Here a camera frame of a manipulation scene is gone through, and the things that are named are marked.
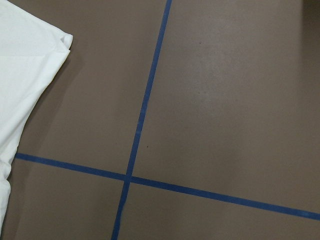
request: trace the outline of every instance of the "white fabric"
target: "white fabric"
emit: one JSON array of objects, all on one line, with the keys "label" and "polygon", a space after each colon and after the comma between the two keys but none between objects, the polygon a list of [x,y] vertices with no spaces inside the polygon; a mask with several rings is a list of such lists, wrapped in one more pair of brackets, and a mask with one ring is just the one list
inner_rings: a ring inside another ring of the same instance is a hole
[{"label": "white fabric", "polygon": [[0,0],[0,231],[7,177],[24,125],[69,54],[73,36]]}]

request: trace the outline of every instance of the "sleeve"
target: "sleeve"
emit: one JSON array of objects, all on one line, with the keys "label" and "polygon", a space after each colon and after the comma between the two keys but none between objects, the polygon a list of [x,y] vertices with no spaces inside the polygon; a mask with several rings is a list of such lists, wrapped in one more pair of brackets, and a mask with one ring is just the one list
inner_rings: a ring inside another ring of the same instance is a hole
[{"label": "sleeve", "polygon": [[0,232],[25,123],[66,60],[73,36],[0,0]]}]

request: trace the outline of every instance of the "blue line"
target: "blue line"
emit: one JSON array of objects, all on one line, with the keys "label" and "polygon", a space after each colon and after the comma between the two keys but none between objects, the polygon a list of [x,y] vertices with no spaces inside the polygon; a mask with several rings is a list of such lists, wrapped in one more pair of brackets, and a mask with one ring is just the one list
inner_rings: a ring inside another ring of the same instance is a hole
[{"label": "blue line", "polygon": [[[206,199],[218,200],[218,201],[242,205],[242,206],[246,206],[246,207],[250,207],[250,208],[262,209],[262,210],[267,210],[267,211],[271,211],[271,212],[287,214],[287,215],[292,215],[292,216],[296,216],[296,217],[320,221],[320,213],[316,213],[316,212],[304,211],[304,210],[285,207],[285,206],[279,206],[279,205],[274,205],[274,204],[269,204],[269,203],[264,203],[264,202],[259,202],[259,201],[253,201],[253,200],[244,199],[244,198],[240,198],[240,197],[223,195],[223,194],[219,194],[219,193],[215,193],[215,192],[204,191],[204,190],[199,190],[199,189],[185,187],[185,186],[179,186],[179,185],[165,183],[165,182],[161,182],[161,181],[149,180],[149,179],[136,177],[136,176],[131,176],[130,180],[128,180],[128,178],[124,174],[100,170],[100,169],[96,169],[96,168],[76,165],[76,164],[52,160],[52,159],[47,159],[47,158],[38,157],[38,156],[27,155],[27,154],[23,154],[23,153],[17,153],[15,155],[15,157],[17,159],[21,159],[21,160],[25,160],[25,161],[29,161],[29,162],[34,162],[34,163],[38,163],[38,164],[44,164],[44,165],[68,169],[68,170],[72,170],[72,171],[76,171],[76,172],[81,172],[81,173],[97,175],[97,176],[101,176],[101,177],[105,177],[105,178],[121,180],[121,181],[124,181],[124,185],[122,188],[123,193],[125,193],[125,192],[128,193],[130,182],[131,182],[134,184],[149,186],[149,187],[158,188],[158,189],[169,190],[169,191],[182,193],[182,194],[188,194],[188,195],[192,195],[192,196],[198,196],[198,197],[202,197],[202,198],[206,198]],[[121,208],[123,208],[125,205],[125,202],[126,202],[125,199],[121,198],[119,206]]]},{"label": "blue line", "polygon": [[17,159],[26,160],[29,162],[50,165],[50,166],[54,166],[62,169],[68,169],[76,172],[92,174],[92,175],[101,176],[101,177],[110,178],[110,179],[117,179],[117,180],[124,181],[126,177],[124,174],[120,174],[112,171],[100,170],[92,167],[81,166],[77,164],[47,159],[47,158],[38,157],[38,156],[31,156],[23,153],[17,153],[15,154],[15,157]]},{"label": "blue line", "polygon": [[223,195],[215,192],[169,184],[161,181],[149,180],[149,179],[136,177],[136,176],[133,176],[131,178],[131,182],[135,184],[158,188],[158,189],[164,189],[164,190],[169,190],[173,192],[198,196],[206,199],[213,199],[213,200],[218,200],[226,203],[232,203],[232,204],[247,206],[251,208],[262,209],[262,210],[267,210],[271,212],[293,215],[296,217],[302,217],[302,218],[320,221],[320,213],[315,213],[311,211],[304,211],[304,210],[294,209],[294,208],[285,207],[285,206],[253,201],[253,200],[248,200],[240,197]]},{"label": "blue line", "polygon": [[132,173],[134,171],[139,142],[140,142],[140,138],[141,138],[141,132],[143,130],[143,126],[144,126],[144,122],[145,122],[145,118],[146,118],[148,101],[150,98],[151,89],[152,89],[154,79],[155,79],[155,74],[156,74],[156,70],[157,70],[161,46],[162,46],[162,42],[163,42],[163,39],[165,36],[166,26],[167,26],[167,22],[168,22],[169,13],[170,13],[171,3],[172,3],[172,0],[167,0],[166,4],[165,4],[164,13],[162,16],[162,22],[161,22],[161,26],[160,26],[160,30],[159,30],[159,35],[158,35],[158,39],[157,39],[157,42],[155,45],[155,50],[154,50],[154,54],[153,54],[152,64],[150,67],[149,77],[148,77],[148,81],[147,81],[147,84],[145,87],[145,92],[144,92],[144,97],[143,97],[142,106],[141,106],[141,110],[140,110],[140,115],[139,115],[138,123],[136,126],[136,131],[135,131],[135,135],[134,135],[134,139],[133,139],[133,144],[132,144],[132,149],[131,149],[130,158],[129,158],[129,162],[128,162],[128,167],[126,169],[126,174],[125,174],[126,178],[123,183],[119,206],[118,206],[118,210],[117,210],[115,221],[114,221],[111,240],[118,239],[120,224],[121,224],[121,215],[122,215],[122,212],[123,212],[123,209],[124,209],[125,203],[127,201],[127,197],[128,197],[130,182],[131,182],[131,178],[132,178]]}]

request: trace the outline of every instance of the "vertical blue line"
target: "vertical blue line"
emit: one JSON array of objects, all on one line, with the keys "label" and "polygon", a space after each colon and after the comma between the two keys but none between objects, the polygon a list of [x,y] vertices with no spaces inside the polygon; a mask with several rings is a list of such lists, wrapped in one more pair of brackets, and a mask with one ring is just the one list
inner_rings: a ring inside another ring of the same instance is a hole
[{"label": "vertical blue line", "polygon": [[163,42],[163,39],[165,36],[165,31],[166,31],[166,26],[167,26],[167,22],[168,22],[171,3],[172,3],[172,0],[167,0],[166,4],[165,4],[162,22],[161,22],[161,26],[160,26],[160,30],[159,30],[159,35],[158,35],[158,39],[156,42],[156,46],[155,46],[155,50],[154,50],[154,54],[153,54],[153,59],[152,59],[152,64],[151,64],[151,68],[150,68],[150,72],[149,72],[149,77],[148,77],[148,81],[147,81],[147,84],[145,87],[145,92],[144,92],[144,97],[143,97],[142,106],[141,106],[141,110],[140,110],[140,115],[139,115],[138,123],[136,126],[136,131],[135,131],[135,135],[134,135],[134,139],[133,139],[129,163],[128,163],[128,167],[126,169],[126,174],[125,174],[125,178],[124,178],[124,183],[123,183],[123,187],[122,187],[118,210],[117,210],[115,221],[114,221],[111,240],[118,239],[119,230],[120,230],[120,223],[121,223],[121,215],[122,215],[122,212],[123,212],[123,209],[124,209],[127,197],[128,197],[130,182],[131,182],[131,178],[132,178],[132,173],[134,171],[139,142],[140,142],[140,138],[141,138],[141,132],[142,132],[142,129],[144,126],[145,118],[146,118],[148,101],[150,98],[151,89],[152,89],[154,79],[155,79],[156,69],[157,69],[157,65],[158,65],[162,42]]}]

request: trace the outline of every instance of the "white garment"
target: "white garment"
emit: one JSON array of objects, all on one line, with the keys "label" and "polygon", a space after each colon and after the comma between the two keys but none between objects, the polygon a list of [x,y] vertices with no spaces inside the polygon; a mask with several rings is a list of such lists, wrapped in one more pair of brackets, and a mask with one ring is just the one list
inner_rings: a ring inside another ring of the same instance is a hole
[{"label": "white garment", "polygon": [[0,231],[7,177],[24,125],[69,54],[73,36],[0,0]]}]

